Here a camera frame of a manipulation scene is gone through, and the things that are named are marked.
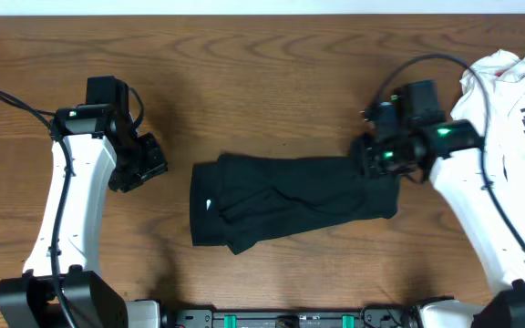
wooden table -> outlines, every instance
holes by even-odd
[[[223,151],[344,155],[367,128],[358,112],[412,56],[472,62],[500,48],[525,54],[524,15],[0,17],[0,89],[55,110],[84,101],[87,77],[114,75],[142,96],[142,129],[158,136],[170,171],[108,193],[101,268],[127,300],[352,308],[452,294],[483,303],[491,295],[479,261],[429,184],[404,183],[391,220],[264,241],[238,256],[191,246],[188,199],[192,164]],[[395,85],[434,78],[449,110],[461,72],[434,61]],[[0,279],[21,274],[36,239],[50,148],[39,122],[0,102]]]

table surface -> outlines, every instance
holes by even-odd
[[[170,171],[107,195],[100,266],[127,300],[355,308],[450,294],[484,303],[481,265],[430,184],[404,182],[391,220],[263,241],[237,256],[191,246],[188,199],[192,165],[225,151],[344,155],[368,129],[359,111],[412,56],[472,62],[500,48],[525,54],[525,15],[0,17],[0,89],[48,110],[83,102],[87,77],[114,75],[138,90],[142,131],[159,138]],[[432,61],[395,85],[434,78],[450,110],[461,73]],[[50,148],[39,122],[0,103],[0,279],[21,274],[35,242]]]

folded cloth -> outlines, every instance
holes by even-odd
[[[193,245],[227,245],[239,254],[257,241],[351,220],[391,218],[398,177],[368,179],[355,156],[256,159],[225,154],[217,162],[194,166]]]

green tape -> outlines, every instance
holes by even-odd
[[[344,315],[342,317],[342,326],[344,328],[354,328],[354,316],[353,315]]]
[[[224,315],[224,328],[236,328],[236,315]]]

wood grain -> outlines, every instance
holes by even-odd
[[[142,96],[142,128],[159,137],[170,172],[107,196],[101,268],[128,300],[351,308],[452,294],[483,303],[479,261],[430,185],[403,184],[391,220],[260,242],[239,256],[191,247],[188,198],[192,164],[223,151],[344,155],[366,129],[358,111],[412,56],[472,62],[500,48],[525,54],[525,15],[0,17],[0,89],[54,110],[82,102],[87,77],[114,75]],[[434,61],[396,85],[434,78],[450,109],[460,73]],[[40,123],[0,103],[0,279],[20,275],[35,241],[50,146]]]

